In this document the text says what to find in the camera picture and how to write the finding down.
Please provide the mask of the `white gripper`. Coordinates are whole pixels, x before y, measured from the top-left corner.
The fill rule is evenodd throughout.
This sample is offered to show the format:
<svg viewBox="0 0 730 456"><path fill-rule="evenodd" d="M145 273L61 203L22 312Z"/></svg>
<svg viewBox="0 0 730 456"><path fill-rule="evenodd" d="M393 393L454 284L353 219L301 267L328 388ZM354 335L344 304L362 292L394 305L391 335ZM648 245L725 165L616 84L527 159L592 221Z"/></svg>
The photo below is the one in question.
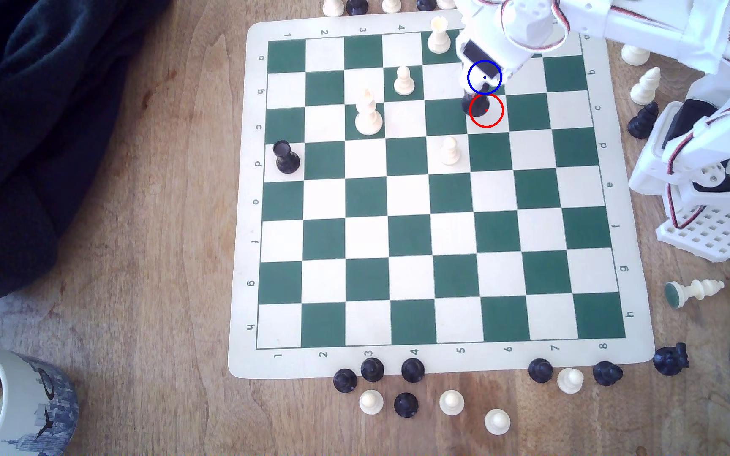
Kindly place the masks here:
<svg viewBox="0 0 730 456"><path fill-rule="evenodd" d="M503 84L534 54L560 48L569 23L557 1L456 1L460 84Z"/></svg>

